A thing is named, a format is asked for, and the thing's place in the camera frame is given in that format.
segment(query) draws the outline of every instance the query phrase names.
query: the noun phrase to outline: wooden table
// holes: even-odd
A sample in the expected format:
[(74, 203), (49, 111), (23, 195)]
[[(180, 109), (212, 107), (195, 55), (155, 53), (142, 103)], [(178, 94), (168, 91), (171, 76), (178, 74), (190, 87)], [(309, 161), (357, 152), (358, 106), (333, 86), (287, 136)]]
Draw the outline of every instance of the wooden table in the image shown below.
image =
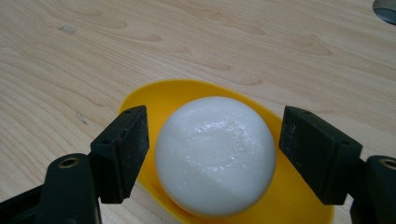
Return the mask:
[[(318, 114), (396, 157), (396, 27), (371, 0), (0, 1), (0, 201), (90, 151), (124, 97), (168, 78)], [(338, 206), (334, 223), (348, 223)], [(136, 185), (104, 223), (177, 223)]]

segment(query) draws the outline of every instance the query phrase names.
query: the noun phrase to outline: screw hole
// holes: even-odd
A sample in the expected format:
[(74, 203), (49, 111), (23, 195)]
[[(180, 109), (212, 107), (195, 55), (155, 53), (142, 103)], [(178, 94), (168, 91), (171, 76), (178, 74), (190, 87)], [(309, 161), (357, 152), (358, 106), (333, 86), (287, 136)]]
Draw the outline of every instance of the screw hole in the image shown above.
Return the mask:
[(64, 159), (63, 161), (59, 162), (58, 166), (59, 168), (70, 168), (73, 167), (75, 165), (77, 165), (79, 163), (79, 159), (72, 157), (72, 158), (67, 158)]
[(381, 162), (384, 166), (388, 167), (389, 169), (396, 170), (396, 161), (391, 159), (381, 159)]

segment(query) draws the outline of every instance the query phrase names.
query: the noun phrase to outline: yellow plate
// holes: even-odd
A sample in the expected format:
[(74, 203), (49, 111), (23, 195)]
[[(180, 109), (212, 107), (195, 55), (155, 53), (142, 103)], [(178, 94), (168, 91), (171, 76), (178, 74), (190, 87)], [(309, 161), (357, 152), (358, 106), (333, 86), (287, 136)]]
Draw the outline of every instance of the yellow plate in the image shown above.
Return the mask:
[(189, 101), (206, 96), (225, 96), (249, 105), (267, 123), (276, 143), (279, 142), (281, 119), (268, 109), (235, 91), (196, 80), (165, 80), (148, 84), (129, 94), (119, 113), (136, 105), (148, 109), (150, 150), (140, 170), (138, 181), (170, 214), (183, 223), (331, 223), (333, 206), (323, 205), (276, 149), (276, 171), (269, 189), (244, 212), (222, 218), (198, 217), (176, 205), (165, 193), (155, 169), (155, 143), (166, 119)]

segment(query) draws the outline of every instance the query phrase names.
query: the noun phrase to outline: wood grain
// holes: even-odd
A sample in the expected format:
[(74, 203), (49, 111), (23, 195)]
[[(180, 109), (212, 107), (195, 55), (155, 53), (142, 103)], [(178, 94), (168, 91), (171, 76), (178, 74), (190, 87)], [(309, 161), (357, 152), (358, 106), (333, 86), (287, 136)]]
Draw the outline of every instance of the wood grain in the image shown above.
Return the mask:
[[(0, 1), (0, 201), (41, 184), (138, 87), (192, 78), (311, 110), (396, 157), (396, 27), (372, 1)], [(338, 206), (334, 223), (349, 223)], [(177, 223), (140, 186), (104, 223)]]

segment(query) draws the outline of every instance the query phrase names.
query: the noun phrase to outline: white ball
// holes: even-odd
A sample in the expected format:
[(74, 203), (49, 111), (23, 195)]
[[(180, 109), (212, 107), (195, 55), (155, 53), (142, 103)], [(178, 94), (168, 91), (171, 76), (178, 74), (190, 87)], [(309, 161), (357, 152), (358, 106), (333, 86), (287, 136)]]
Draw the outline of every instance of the white ball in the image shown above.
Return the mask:
[(276, 154), (267, 125), (253, 109), (206, 97), (183, 105), (165, 122), (155, 160), (175, 203), (198, 216), (223, 217), (260, 199)]

